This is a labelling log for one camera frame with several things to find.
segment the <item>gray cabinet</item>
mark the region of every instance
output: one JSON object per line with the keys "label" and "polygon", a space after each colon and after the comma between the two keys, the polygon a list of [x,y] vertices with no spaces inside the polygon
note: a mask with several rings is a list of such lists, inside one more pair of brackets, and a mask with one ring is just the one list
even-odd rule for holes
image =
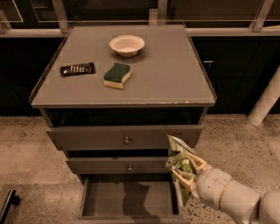
{"label": "gray cabinet", "polygon": [[[132,34],[145,48],[123,58],[109,48]],[[93,61],[95,74],[62,77],[60,67]],[[129,64],[124,89],[104,87],[114,64]],[[179,183],[165,168],[166,135],[195,147],[215,93],[181,25],[76,26],[31,105],[84,184],[78,223],[187,223]]]}

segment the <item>yellow sponge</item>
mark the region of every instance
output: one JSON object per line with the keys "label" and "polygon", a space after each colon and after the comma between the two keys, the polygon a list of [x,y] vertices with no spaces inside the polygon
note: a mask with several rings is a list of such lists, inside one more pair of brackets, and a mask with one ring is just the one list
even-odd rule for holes
{"label": "yellow sponge", "polygon": [[111,88],[123,88],[123,83],[131,76],[129,65],[115,64],[104,74],[104,86]]}

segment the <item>drawer knob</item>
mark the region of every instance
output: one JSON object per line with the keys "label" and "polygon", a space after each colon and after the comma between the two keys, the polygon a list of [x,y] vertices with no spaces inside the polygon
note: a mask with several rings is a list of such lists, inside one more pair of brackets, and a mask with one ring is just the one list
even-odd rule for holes
{"label": "drawer knob", "polygon": [[123,140],[123,143],[124,143],[124,144],[130,144],[131,141],[130,141],[130,139],[126,136],[126,137],[124,138],[124,140]]}
{"label": "drawer knob", "polygon": [[131,166],[131,164],[129,164],[128,172],[132,172],[132,166]]}

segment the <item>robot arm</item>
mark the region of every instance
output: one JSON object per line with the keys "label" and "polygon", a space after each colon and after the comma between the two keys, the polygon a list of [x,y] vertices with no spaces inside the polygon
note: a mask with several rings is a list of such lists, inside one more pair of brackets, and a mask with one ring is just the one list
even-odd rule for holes
{"label": "robot arm", "polygon": [[169,142],[172,150],[175,147],[193,167],[193,173],[188,175],[177,165],[170,167],[171,172],[202,203],[221,210],[237,224],[280,224],[280,192],[270,192],[262,198],[259,192],[193,155],[182,140],[169,136]]}

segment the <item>terrazzo floor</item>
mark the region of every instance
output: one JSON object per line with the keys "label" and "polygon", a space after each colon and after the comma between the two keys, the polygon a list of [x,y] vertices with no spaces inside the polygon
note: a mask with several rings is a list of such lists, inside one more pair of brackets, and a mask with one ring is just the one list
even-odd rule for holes
{"label": "terrazzo floor", "polygon": [[[21,197],[5,223],[72,223],[82,184],[46,134],[41,117],[0,117],[0,207],[8,189]],[[259,126],[245,115],[207,115],[196,147],[210,165],[260,193],[280,191],[280,115]],[[184,215],[193,224],[234,223],[191,197]]]}

